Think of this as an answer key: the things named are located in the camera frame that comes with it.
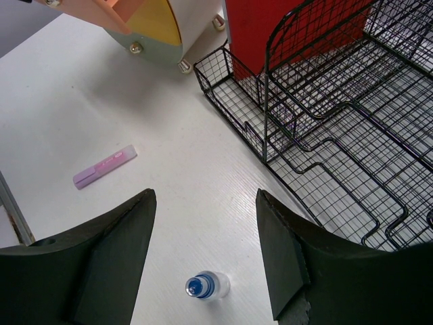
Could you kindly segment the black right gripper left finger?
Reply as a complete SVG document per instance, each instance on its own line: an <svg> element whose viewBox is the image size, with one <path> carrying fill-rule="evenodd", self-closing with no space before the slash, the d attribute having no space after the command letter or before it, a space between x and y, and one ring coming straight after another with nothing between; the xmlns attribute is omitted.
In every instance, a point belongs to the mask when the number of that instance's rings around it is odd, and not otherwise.
<svg viewBox="0 0 433 325"><path fill-rule="evenodd" d="M129 324L156 207L146 189L65 232L1 249L1 323Z"/></svg>

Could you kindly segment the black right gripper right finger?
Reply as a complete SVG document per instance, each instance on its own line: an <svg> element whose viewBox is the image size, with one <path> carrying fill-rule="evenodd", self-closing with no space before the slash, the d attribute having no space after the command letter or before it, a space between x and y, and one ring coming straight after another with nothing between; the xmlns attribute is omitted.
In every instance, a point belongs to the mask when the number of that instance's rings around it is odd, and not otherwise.
<svg viewBox="0 0 433 325"><path fill-rule="evenodd" d="M256 218L279 324L431 324L432 244L386 252L307 221L270 193Z"/></svg>

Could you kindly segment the pink highlighter pen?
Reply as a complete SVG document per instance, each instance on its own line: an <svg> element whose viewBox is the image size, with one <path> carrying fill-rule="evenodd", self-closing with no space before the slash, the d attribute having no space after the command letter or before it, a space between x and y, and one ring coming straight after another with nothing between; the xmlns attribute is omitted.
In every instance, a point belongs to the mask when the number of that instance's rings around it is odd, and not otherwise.
<svg viewBox="0 0 433 325"><path fill-rule="evenodd" d="M137 152L134 146L129 145L111 156L101 160L97 164L81 171L76 174L72 180L74 186L81 190L84 187L88 186L90 183L102 178L104 175L107 175L111 171L117 169L119 166L129 162L137 156Z"/></svg>

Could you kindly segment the small blue cap bottle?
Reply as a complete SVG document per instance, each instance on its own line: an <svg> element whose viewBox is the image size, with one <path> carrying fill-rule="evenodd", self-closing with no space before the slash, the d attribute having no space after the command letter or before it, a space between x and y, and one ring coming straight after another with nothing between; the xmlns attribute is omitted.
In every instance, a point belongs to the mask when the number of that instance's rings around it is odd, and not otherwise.
<svg viewBox="0 0 433 325"><path fill-rule="evenodd" d="M201 301L222 299L227 296L230 288L228 276L221 272L201 271L185 283L187 295Z"/></svg>

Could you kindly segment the round white drawer cabinet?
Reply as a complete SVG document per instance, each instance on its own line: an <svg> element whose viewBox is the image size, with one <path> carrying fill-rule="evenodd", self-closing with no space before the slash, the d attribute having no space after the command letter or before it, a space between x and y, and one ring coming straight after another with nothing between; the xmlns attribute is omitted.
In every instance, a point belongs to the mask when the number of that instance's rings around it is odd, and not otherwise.
<svg viewBox="0 0 433 325"><path fill-rule="evenodd" d="M40 4L102 27L134 56L189 74L185 54L209 24L225 29L219 0L41 0Z"/></svg>

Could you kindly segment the red folder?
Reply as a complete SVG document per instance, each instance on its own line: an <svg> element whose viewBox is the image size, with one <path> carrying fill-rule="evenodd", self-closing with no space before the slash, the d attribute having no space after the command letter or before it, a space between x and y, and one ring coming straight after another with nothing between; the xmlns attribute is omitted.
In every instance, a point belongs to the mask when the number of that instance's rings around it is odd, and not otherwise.
<svg viewBox="0 0 433 325"><path fill-rule="evenodd" d="M370 1L226 1L237 80L358 39Z"/></svg>

